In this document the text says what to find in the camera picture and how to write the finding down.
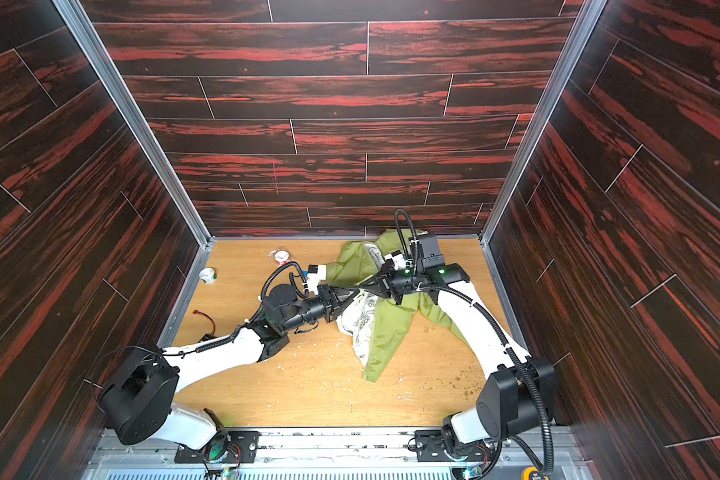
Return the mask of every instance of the green garment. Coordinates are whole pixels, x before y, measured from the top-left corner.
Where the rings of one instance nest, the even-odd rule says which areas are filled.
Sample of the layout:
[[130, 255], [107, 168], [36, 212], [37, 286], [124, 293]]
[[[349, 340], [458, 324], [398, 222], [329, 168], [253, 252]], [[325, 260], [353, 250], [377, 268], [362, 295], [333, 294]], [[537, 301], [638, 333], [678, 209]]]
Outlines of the green garment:
[[[405, 238], [411, 231], [403, 230]], [[378, 269], [373, 257], [363, 246], [365, 242], [347, 242], [334, 264], [328, 264], [327, 282], [333, 286], [350, 286], [360, 283], [375, 274]], [[382, 255], [402, 250], [400, 238], [396, 230], [386, 230], [375, 241]], [[384, 368], [392, 359], [400, 346], [405, 334], [411, 326], [411, 318], [420, 310], [435, 325], [451, 329], [454, 335], [464, 340], [456, 324], [435, 305], [427, 293], [413, 293], [403, 297], [401, 305], [395, 305], [392, 299], [378, 299], [373, 322], [371, 345], [368, 349], [368, 361], [365, 365], [363, 378], [375, 382], [382, 375]]]

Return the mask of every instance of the paper cup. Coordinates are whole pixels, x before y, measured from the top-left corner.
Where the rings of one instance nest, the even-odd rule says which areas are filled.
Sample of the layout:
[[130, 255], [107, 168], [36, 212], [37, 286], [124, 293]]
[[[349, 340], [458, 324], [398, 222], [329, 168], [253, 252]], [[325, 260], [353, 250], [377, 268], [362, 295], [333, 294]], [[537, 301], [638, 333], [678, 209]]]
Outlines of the paper cup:
[[200, 271], [200, 279], [205, 283], [213, 283], [216, 281], [216, 271], [210, 266]]

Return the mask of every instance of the robotic arm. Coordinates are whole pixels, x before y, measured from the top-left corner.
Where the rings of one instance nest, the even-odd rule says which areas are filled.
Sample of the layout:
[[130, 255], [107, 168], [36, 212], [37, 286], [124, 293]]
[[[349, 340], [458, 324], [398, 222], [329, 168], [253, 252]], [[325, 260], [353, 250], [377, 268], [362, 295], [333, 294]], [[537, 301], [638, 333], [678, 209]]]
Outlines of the robotic arm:
[[[100, 396], [100, 405], [120, 441], [133, 445], [147, 438], [162, 438], [202, 450], [207, 462], [220, 462], [228, 451], [226, 428], [211, 410], [194, 410], [174, 402], [174, 393], [220, 371], [269, 359], [288, 343], [289, 332], [316, 328], [320, 318], [334, 321], [360, 290], [397, 304], [406, 294], [427, 292], [456, 322], [486, 378], [474, 408], [443, 420], [439, 439], [443, 449], [458, 460], [478, 448], [480, 441], [500, 446], [501, 441], [515, 438], [523, 446], [515, 436], [540, 426], [545, 438], [544, 464], [529, 448], [524, 449], [541, 474], [549, 475], [553, 453], [551, 414], [546, 405], [551, 405], [557, 388], [552, 365], [544, 358], [531, 358], [512, 340], [485, 308], [460, 265], [445, 265], [435, 235], [416, 235], [407, 214], [398, 212], [406, 216], [414, 232], [410, 254], [404, 244], [402, 259], [396, 255], [387, 260], [374, 277], [356, 287], [319, 285], [319, 280], [325, 279], [324, 266], [310, 266], [305, 278], [301, 267], [290, 262], [269, 277], [258, 311], [230, 335], [163, 350], [133, 347]], [[269, 291], [275, 277], [291, 266], [297, 268], [303, 287], [298, 287], [290, 274], [290, 283]]]

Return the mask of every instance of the dark wood panel wall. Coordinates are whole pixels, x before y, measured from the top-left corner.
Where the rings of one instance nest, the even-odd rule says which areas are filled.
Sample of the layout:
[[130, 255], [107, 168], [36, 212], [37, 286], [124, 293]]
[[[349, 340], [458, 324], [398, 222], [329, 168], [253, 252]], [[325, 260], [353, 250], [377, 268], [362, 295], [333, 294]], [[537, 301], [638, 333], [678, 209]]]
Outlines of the dark wood panel wall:
[[720, 479], [720, 2], [608, 2], [490, 244], [599, 475]]
[[197, 244], [50, 0], [0, 2], [0, 478], [78, 478], [93, 366], [155, 341]]
[[580, 6], [83, 4], [217, 236], [480, 232]]

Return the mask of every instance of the table surface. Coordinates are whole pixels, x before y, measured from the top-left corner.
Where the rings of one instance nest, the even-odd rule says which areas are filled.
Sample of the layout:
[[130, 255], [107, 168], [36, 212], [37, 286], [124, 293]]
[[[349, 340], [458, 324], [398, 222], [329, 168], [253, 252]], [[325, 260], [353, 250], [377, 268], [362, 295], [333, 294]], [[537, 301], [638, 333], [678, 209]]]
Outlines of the table surface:
[[[302, 267], [335, 261], [344, 240], [234, 240], [217, 242], [208, 261], [218, 273], [201, 283], [174, 346], [198, 342], [211, 324], [216, 335], [234, 330], [258, 308], [262, 284], [277, 267], [272, 250], [288, 250]], [[446, 261], [460, 264], [480, 298], [508, 331], [477, 239], [440, 240]], [[287, 275], [280, 280], [287, 281]], [[228, 426], [437, 426], [443, 417], [474, 406], [484, 384], [469, 347], [420, 312], [376, 383], [362, 378], [352, 338], [323, 321], [291, 335], [276, 356], [218, 373], [188, 386], [175, 400], [210, 408]]]

